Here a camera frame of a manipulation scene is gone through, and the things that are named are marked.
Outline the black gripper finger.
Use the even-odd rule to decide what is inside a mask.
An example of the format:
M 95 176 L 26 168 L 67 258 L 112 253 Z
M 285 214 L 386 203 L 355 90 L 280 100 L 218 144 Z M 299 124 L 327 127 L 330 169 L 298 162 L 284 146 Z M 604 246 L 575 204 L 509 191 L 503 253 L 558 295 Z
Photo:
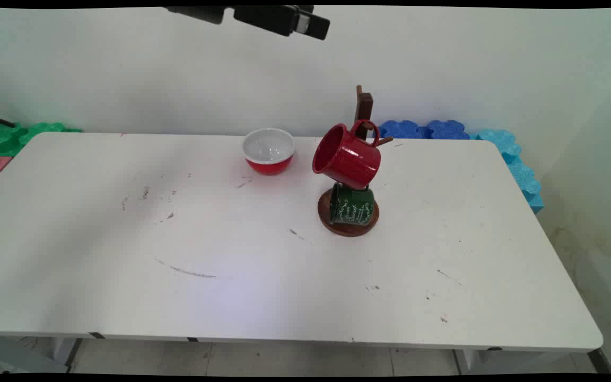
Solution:
M 225 12 L 225 6 L 167 6 L 165 9 L 216 25 L 222 23 Z
M 330 20 L 315 15 L 313 10 L 313 6 L 236 6 L 234 18 L 280 36 L 297 32 L 325 40 Z

